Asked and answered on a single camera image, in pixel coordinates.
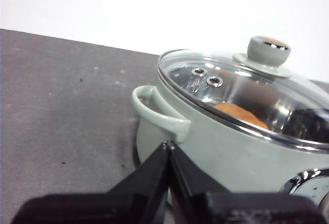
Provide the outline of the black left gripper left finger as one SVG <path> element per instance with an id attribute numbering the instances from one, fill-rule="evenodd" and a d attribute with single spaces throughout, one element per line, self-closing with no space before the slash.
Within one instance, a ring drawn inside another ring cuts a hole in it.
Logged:
<path id="1" fill-rule="evenodd" d="M 168 190 L 170 147 L 163 142 L 106 193 L 52 194 L 26 201 L 12 223 L 152 223 Z"/>

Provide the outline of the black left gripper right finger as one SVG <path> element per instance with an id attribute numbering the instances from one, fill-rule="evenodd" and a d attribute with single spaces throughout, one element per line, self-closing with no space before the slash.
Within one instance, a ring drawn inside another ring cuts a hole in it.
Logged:
<path id="1" fill-rule="evenodd" d="M 187 223 L 326 223 L 315 204 L 285 193 L 233 193 L 170 146 L 170 188 Z"/>

